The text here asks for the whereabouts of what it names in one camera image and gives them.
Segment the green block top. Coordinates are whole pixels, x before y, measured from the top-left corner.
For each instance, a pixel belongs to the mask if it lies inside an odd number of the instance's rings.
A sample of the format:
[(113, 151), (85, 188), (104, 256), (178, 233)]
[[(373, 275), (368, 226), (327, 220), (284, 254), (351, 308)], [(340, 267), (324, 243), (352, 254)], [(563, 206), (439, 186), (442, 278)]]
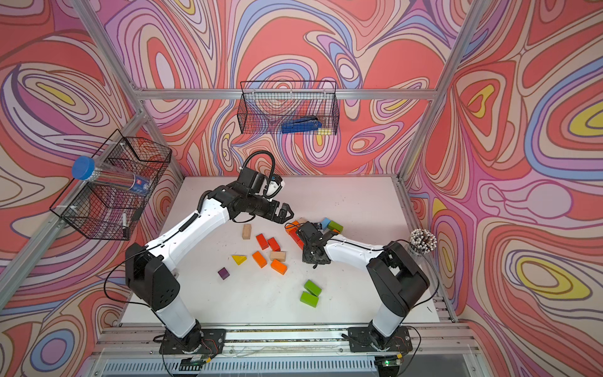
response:
[(337, 233), (343, 232), (343, 226), (337, 223), (336, 221), (330, 221), (328, 223), (328, 229)]

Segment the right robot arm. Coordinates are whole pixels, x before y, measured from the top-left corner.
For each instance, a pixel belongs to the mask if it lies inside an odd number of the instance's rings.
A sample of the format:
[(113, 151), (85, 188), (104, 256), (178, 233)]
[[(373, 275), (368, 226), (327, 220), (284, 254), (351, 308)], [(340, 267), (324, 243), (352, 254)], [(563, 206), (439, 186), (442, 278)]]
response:
[(367, 271), (382, 304), (363, 328), (364, 336), (353, 336), (352, 343), (370, 350), (388, 350), (400, 324), (430, 288), (430, 280), (419, 264), (397, 241), (374, 246), (327, 235), (303, 237), (301, 241), (305, 263), (341, 262)]

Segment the red block small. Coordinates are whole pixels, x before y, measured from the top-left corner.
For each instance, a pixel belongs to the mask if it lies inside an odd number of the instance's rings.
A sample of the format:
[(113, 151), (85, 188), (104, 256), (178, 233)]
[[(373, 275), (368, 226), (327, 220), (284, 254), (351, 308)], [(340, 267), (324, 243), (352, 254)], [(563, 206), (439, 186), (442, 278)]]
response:
[(300, 239), (300, 237), (298, 236), (297, 232), (295, 230), (289, 232), (289, 236), (292, 238), (292, 240), (300, 247), (303, 248), (304, 247), (304, 243), (303, 241)]

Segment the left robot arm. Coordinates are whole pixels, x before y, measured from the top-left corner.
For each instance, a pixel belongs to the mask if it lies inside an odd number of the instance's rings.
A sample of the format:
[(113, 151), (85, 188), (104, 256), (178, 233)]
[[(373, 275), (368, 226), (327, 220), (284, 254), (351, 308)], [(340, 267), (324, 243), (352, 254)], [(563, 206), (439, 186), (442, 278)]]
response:
[(276, 224), (292, 220), (291, 207), (275, 199), (283, 187), (275, 169), (271, 152), (252, 152), (237, 180), (202, 193), (196, 209), (165, 234), (146, 245), (135, 243), (127, 248), (127, 286), (164, 325), (163, 343), (174, 344), (177, 352), (215, 356), (221, 349), (209, 344), (201, 324), (185, 305), (175, 271), (199, 243), (241, 214)]

